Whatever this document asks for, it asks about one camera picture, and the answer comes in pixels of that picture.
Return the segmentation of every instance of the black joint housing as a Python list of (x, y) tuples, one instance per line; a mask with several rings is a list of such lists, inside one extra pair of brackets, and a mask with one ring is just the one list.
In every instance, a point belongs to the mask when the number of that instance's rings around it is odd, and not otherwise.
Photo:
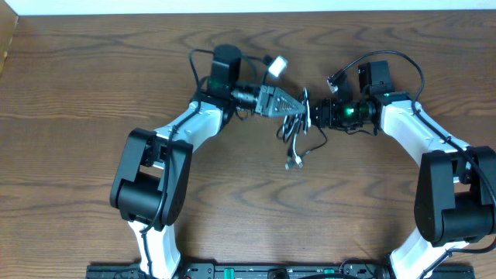
[[(140, 171), (154, 162), (166, 163), (170, 151), (169, 176), (165, 171), (155, 177)], [(123, 219), (150, 223), (166, 191), (164, 209), (154, 228), (172, 225), (184, 204), (193, 146), (157, 136), (154, 131), (136, 128), (128, 136), (110, 193), (110, 205), (118, 208)]]
[[(470, 148), (479, 168), (496, 185), (496, 153), (488, 146)], [(449, 242), (476, 243), (494, 233), (496, 212), (486, 188), (460, 153), (424, 153), (420, 164), (415, 196), (415, 223), (422, 237), (434, 247)], [(460, 183), (471, 182), (470, 190), (455, 193), (453, 177)]]
[(329, 99), (319, 100), (317, 105), (313, 106), (310, 111), (312, 123), (320, 128), (331, 126), (331, 101)]
[(358, 66), (360, 92), (366, 89), (366, 95), (376, 95), (394, 92), (394, 85), (389, 74), (389, 65), (386, 60), (369, 62)]
[(223, 44), (214, 49), (207, 87), (208, 95), (231, 99), (231, 89), (239, 78), (241, 56), (241, 50), (229, 44)]

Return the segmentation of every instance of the cable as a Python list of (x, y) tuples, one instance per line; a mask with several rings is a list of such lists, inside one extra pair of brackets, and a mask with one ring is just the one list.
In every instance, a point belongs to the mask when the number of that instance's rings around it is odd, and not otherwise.
[[(451, 136), (445, 136), (436, 127), (434, 127), (431, 123), (429, 123), (427, 120), (425, 120), (425, 118), (420, 114), (420, 112), (422, 112), (422, 111), (420, 109), (417, 109), (416, 108), (415, 105), (416, 105), (416, 103), (417, 103), (417, 101), (419, 99), (420, 94), (422, 93), (422, 91), (423, 91), (423, 89), (425, 87), (425, 77), (424, 77), (424, 74), (423, 74), (422, 69), (420, 68), (420, 66), (416, 62), (414, 62), (414, 60), (412, 58), (408, 57), (406, 54), (400, 53), (400, 52), (395, 51), (395, 50), (379, 50), (379, 51), (374, 51), (374, 52), (371, 52), (371, 53), (364, 54), (363, 56), (358, 57), (357, 59), (355, 59), (355, 61), (351, 62), (346, 67), (344, 67), (343, 70), (341, 70), (340, 72), (338, 72), (338, 74), (336, 75), (336, 77), (334, 77), (334, 79), (337, 79), (338, 77), (340, 77), (346, 70), (348, 70), (350, 67), (352, 67), (354, 64), (356, 64), (358, 61), (362, 60), (363, 58), (369, 57), (369, 56), (372, 56), (372, 55), (376, 55), (376, 54), (395, 54), (395, 55), (398, 55), (400, 57), (405, 58), (408, 62), (410, 62), (410, 64), (412, 64), (415, 67), (415, 69), (417, 69), (418, 75), (420, 76), (421, 84), (420, 84), (420, 87), (417, 90), (417, 95), (412, 100), (412, 111), (413, 111), (414, 115), (417, 116), (418, 119), (423, 124), (425, 124), (427, 127), (429, 127), (441, 140), (443, 140), (444, 143), (448, 143), (456, 151), (458, 151), (459, 153), (462, 154), (462, 156), (471, 165), (472, 169), (475, 171), (475, 173), (477, 174), (477, 176), (479, 177), (479, 179), (482, 180), (483, 186), (486, 188), (487, 192), (489, 193), (489, 196), (491, 198), (492, 205), (494, 206), (494, 208), (496, 208), (496, 194), (494, 193), (494, 190), (491, 187), (491, 184), (489, 183), (489, 180), (487, 179), (487, 177), (484, 174), (484, 172), (479, 168), (478, 164), (475, 163), (474, 159), (471, 156), (469, 156), (468, 151), (470, 151), (470, 147), (468, 146), (467, 147), (467, 150), (463, 150), (463, 148), (461, 148), (460, 146), (458, 146), (457, 144), (455, 144), (452, 141)], [(427, 270), (424, 270), (422, 272), (422, 276), (420, 278), (422, 279), (428, 272), (430, 272), (431, 270), (434, 270), (437, 266), (439, 266), (445, 259), (447, 259), (448, 257), (451, 257), (452, 254), (453, 254), (453, 252), (480, 254), (480, 253), (491, 252), (495, 248), (496, 248), (496, 238), (494, 238), (494, 241), (489, 246), (487, 246), (485, 248), (481, 248), (481, 249), (459, 249), (459, 248), (448, 249), (435, 263), (433, 263)]]
[(265, 84), (265, 80), (267, 79), (267, 74), (269, 74), (269, 71), (265, 71), (263, 73), (262, 80), (260, 81), (260, 84)]
[(262, 58), (260, 58), (260, 57), (252, 57), (252, 56), (250, 56), (250, 55), (246, 55), (245, 57), (246, 57), (246, 58), (248, 58), (248, 59), (251, 59), (251, 60), (255, 60), (255, 61), (261, 62), (263, 65), (267, 66), (267, 65), (265, 64), (264, 59), (262, 59)]
[(251, 57), (248, 57), (248, 56), (244, 56), (244, 55), (242, 55), (241, 58), (245, 62), (247, 62), (248, 65), (250, 66), (250, 68), (252, 69), (252, 71), (253, 71), (253, 82), (257, 82), (257, 78), (258, 78), (257, 67), (253, 63), (252, 58)]
[(146, 256), (146, 261), (147, 261), (147, 266), (148, 266), (148, 274), (150, 275), (150, 278), (153, 278), (153, 270), (152, 270), (152, 258), (150, 256), (150, 250), (148, 249), (148, 241), (146, 240), (146, 232), (141, 233), (141, 238), (143, 239), (143, 249), (145, 250), (145, 256)]
[(370, 84), (367, 84), (367, 85), (363, 86), (363, 88), (362, 88), (362, 102), (365, 102), (365, 98), (367, 97), (366, 96), (367, 89), (369, 87), (370, 87)]
[(245, 120), (247, 120), (247, 119), (248, 119), (248, 115), (250, 115), (250, 113), (249, 113), (249, 112), (246, 112), (246, 114), (242, 117), (242, 116), (240, 116), (240, 115), (239, 115), (239, 110), (238, 110), (238, 109), (235, 109), (235, 110), (234, 110), (234, 114), (235, 114), (235, 115), (236, 115), (236, 117), (237, 117), (239, 120), (241, 120), (241, 121), (245, 121)]
[[(196, 88), (197, 92), (200, 92), (202, 89), (203, 84), (205, 81), (208, 79), (207, 77), (203, 77), (199, 82), (198, 86)], [(200, 108), (202, 107), (202, 102), (198, 101), (198, 106), (195, 108), (195, 110), (190, 113), (188, 116), (183, 118), (178, 124), (175, 124), (172, 126), (172, 129), (169, 134), (169, 138), (167, 139), (169, 143), (172, 142), (172, 139), (176, 132), (179, 130), (179, 128), (185, 124), (191, 117), (196, 115), (199, 111)], [(165, 200), (167, 198), (167, 184), (169, 181), (169, 170), (170, 170), (170, 165), (171, 165), (171, 145), (167, 144), (167, 153), (166, 157), (164, 160), (164, 187), (162, 190), (162, 196), (160, 197), (159, 205), (157, 207), (157, 211), (155, 212), (155, 216), (153, 217), (152, 221), (148, 224), (148, 226), (145, 229), (140, 230), (139, 232), (141, 233), (141, 238), (143, 239), (143, 248), (145, 250), (145, 256), (146, 256), (146, 261), (148, 262), (148, 274), (150, 275), (151, 278), (153, 278), (153, 269), (152, 269), (152, 261), (151, 261), (151, 256), (150, 256), (150, 251), (148, 250), (148, 242), (146, 240), (146, 234), (153, 228), (157, 220), (160, 218), (162, 214), (162, 210), (164, 210), (164, 205), (165, 205)]]
[(189, 64), (191, 65), (191, 69), (193, 70), (193, 75), (195, 76), (196, 87), (198, 87), (198, 84), (200, 83), (200, 81), (198, 79), (198, 74), (196, 73), (195, 64), (193, 63), (193, 54), (195, 52), (210, 53), (210, 54), (213, 54), (214, 52), (211, 50), (202, 50), (202, 49), (194, 49), (194, 50), (189, 52)]
[(340, 131), (340, 132), (345, 132), (347, 135), (354, 135), (356, 133), (365, 133), (369, 136), (376, 136), (375, 134), (369, 132), (369, 131), (366, 131), (366, 130), (363, 130), (363, 129), (359, 129), (359, 130), (356, 130), (356, 131), (353, 131), (352, 129), (347, 129), (347, 128), (341, 128), (341, 127), (328, 127), (329, 129), (333, 129), (335, 131)]
[(367, 279), (373, 279), (373, 278), (375, 278), (374, 272), (372, 272), (372, 270), (370, 270), (369, 266), (367, 266), (367, 264), (366, 264), (363, 260), (361, 260), (361, 259), (359, 259), (359, 258), (357, 258), (357, 257), (352, 257), (352, 258), (349, 258), (348, 260), (343, 261), (343, 262), (341, 263), (341, 265), (339, 266), (339, 272), (341, 272), (341, 273), (343, 273), (343, 274), (344, 274), (344, 269), (343, 269), (344, 265), (345, 265), (347, 262), (350, 262), (350, 261), (352, 261), (352, 260), (358, 261), (358, 262), (360, 262), (361, 264), (363, 264), (363, 265), (365, 266), (365, 268), (366, 268), (366, 269), (367, 269), (367, 271), (370, 273), (370, 275), (372, 275), (372, 277), (369, 277), (369, 278), (367, 278)]
[[(298, 97), (298, 100), (302, 103), (306, 103), (308, 101), (308, 92), (306, 91), (306, 88), (303, 91), (303, 98), (300, 96)], [(286, 115), (284, 117), (283, 124), (277, 129), (276, 132), (276, 137), (279, 140), (282, 140), (283, 143), (288, 143), (291, 141), (291, 145), (288, 147), (288, 164), (287, 168), (291, 165), (291, 167), (297, 163), (296, 160), (301, 159), (307, 155), (309, 155), (312, 151), (317, 150), (318, 148), (321, 148), (325, 146), (328, 142), (328, 138), (324, 131), (318, 126), (316, 126), (319, 129), (319, 132), (322, 134), (324, 137), (324, 142), (319, 144), (318, 146), (314, 146), (305, 152), (298, 154), (296, 151), (296, 143), (297, 143), (297, 138), (298, 134), (300, 133), (301, 127), (308, 125), (307, 123), (307, 112), (306, 113), (301, 113), (297, 115)]]

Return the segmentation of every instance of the wood grain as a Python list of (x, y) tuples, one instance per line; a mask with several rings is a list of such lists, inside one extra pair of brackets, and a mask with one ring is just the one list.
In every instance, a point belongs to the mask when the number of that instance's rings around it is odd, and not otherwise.
[[(421, 102), (439, 124), (496, 146), (495, 31), (496, 12), (22, 17), (0, 80), (0, 277), (83, 277), (88, 264), (139, 258), (110, 187), (129, 131), (186, 108), (191, 48), (281, 54), (290, 64), (276, 84), (294, 94), (306, 86), (313, 98), (328, 96), (326, 76), (353, 58), (399, 50), (422, 66)], [(195, 60), (207, 74), (210, 59)], [(415, 70), (388, 60), (396, 87), (414, 91)], [(356, 88), (356, 73), (350, 80)], [(324, 263), (380, 259), (401, 245), (415, 227), (419, 169), (408, 154), (385, 135), (327, 131), (324, 149), (286, 171), (280, 122), (233, 119), (195, 152), (177, 221), (181, 252)], [(313, 130), (300, 148), (320, 140)], [(491, 278), (493, 259), (453, 260)]]

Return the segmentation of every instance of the white wall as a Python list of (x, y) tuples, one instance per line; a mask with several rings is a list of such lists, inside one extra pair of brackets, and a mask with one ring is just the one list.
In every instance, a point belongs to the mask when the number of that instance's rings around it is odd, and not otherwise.
[(496, 9), (496, 0), (6, 0), (21, 16)]

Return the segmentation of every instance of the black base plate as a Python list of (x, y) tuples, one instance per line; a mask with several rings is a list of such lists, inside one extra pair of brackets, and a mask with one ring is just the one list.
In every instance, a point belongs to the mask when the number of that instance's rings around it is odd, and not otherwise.
[[(383, 270), (384, 265), (367, 264), (370, 270)], [(283, 265), (214, 265), (210, 263), (186, 263), (179, 267), (173, 279), (267, 279), (274, 270), (286, 270), (289, 279), (298, 279), (316, 274), (339, 273), (339, 265), (322, 266), (283, 266)], [(344, 274), (358, 278), (371, 278), (372, 275), (366, 267), (360, 263), (348, 263), (342, 268)], [(145, 275), (139, 271), (138, 264), (129, 266), (90, 265), (86, 269), (87, 279), (145, 279)], [(452, 264), (437, 267), (431, 279), (475, 279), (474, 268), (467, 265)]]

